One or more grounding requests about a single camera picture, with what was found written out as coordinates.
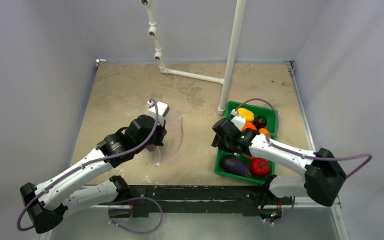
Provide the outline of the purple toy eggplant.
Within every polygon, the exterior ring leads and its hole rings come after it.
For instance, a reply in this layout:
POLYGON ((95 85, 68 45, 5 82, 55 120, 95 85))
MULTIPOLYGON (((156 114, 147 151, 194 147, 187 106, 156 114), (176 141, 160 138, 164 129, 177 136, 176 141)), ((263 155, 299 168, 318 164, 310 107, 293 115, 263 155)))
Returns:
POLYGON ((225 155, 221 160, 220 164, 222 168, 233 175, 251 178, 252 174, 249 168, 239 159, 237 156, 233 154, 225 155))

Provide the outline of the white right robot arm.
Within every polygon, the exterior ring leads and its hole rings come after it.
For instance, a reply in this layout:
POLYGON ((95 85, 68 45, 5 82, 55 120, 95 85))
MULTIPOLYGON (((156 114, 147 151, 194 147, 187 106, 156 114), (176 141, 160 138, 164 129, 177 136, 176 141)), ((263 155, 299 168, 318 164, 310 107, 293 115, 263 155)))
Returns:
POLYGON ((212 130, 213 147, 230 154, 266 159, 296 173, 292 177, 276 176, 261 189, 260 196, 268 204, 283 197, 309 197, 330 207, 347 178, 338 158, 327 149, 314 152, 281 143, 257 130, 241 131, 228 118, 218 120, 212 130))

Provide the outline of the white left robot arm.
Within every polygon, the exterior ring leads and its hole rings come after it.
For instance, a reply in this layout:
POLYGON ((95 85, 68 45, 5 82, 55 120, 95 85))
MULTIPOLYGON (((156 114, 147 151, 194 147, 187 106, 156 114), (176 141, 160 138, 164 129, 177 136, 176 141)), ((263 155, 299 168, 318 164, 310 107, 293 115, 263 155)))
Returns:
POLYGON ((165 114, 150 111, 134 119, 129 126, 107 135, 82 160, 57 176, 37 185, 30 182, 20 188, 24 209, 16 227, 20 232, 34 229, 46 233, 64 219, 99 204, 137 201, 119 175, 98 185, 83 186, 95 177, 132 160, 148 146, 163 146, 165 114))

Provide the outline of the clear zip top bag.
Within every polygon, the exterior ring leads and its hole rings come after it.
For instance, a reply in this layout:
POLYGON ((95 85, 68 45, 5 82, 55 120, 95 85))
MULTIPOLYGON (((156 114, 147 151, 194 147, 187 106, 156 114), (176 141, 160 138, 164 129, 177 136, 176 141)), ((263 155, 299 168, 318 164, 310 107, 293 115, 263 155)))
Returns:
POLYGON ((184 141, 183 121, 184 114, 181 111, 176 108, 170 110, 165 117, 167 133, 163 138, 163 146, 149 145, 146 148, 156 167, 173 159, 181 149, 184 141))

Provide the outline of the dark red toy apple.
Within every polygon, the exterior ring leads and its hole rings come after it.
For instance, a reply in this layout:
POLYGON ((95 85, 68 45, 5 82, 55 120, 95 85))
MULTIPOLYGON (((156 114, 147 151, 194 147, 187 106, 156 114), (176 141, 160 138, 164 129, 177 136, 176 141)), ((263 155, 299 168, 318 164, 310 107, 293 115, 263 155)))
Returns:
POLYGON ((252 123, 255 126, 255 128, 259 130, 267 126, 268 120, 265 116, 260 115, 260 116, 255 116, 252 123))

